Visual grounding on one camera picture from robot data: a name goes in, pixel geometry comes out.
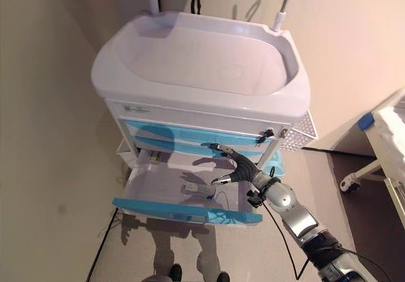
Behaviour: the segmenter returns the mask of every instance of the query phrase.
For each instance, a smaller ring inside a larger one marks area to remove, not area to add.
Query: drawer
[[[236,135],[197,128],[164,125],[145,121],[124,120],[128,133],[137,147],[163,152],[182,152],[201,156],[220,156],[209,144],[227,145],[257,162],[271,139],[257,144],[258,136]]]
[[[248,182],[217,187],[212,199],[182,192],[186,181],[210,184],[234,170],[228,159],[209,159],[185,154],[161,153],[159,161],[142,150],[122,198],[113,204],[128,214],[201,224],[250,225],[262,221],[246,197]]]

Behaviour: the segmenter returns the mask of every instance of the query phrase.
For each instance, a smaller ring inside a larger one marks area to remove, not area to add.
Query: beige wall
[[[1,0],[0,281],[84,281],[122,194],[120,134],[90,82],[114,2]]]

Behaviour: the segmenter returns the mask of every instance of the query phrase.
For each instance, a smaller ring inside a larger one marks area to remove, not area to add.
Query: cart leg
[[[347,175],[340,183],[340,190],[343,192],[353,192],[360,188],[360,179],[384,181],[383,176],[372,175],[375,171],[381,168],[380,161],[377,159],[369,165],[361,168],[355,173]]]

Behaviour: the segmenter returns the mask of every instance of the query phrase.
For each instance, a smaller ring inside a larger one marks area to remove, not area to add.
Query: label
[[[129,106],[124,105],[125,111],[136,112],[136,113],[150,113],[151,108],[145,106]]]

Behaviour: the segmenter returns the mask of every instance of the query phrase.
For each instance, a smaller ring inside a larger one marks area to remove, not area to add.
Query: tiled floor
[[[283,182],[294,188],[331,233],[354,248],[329,156],[320,152],[284,152]],[[193,224],[125,216],[109,233],[91,281],[142,281],[167,273],[173,263],[183,267],[184,281],[216,281],[226,271],[231,281],[295,281],[282,238],[261,207],[263,222],[251,228]],[[301,268],[305,255],[286,234]],[[317,281],[309,265],[301,281]]]

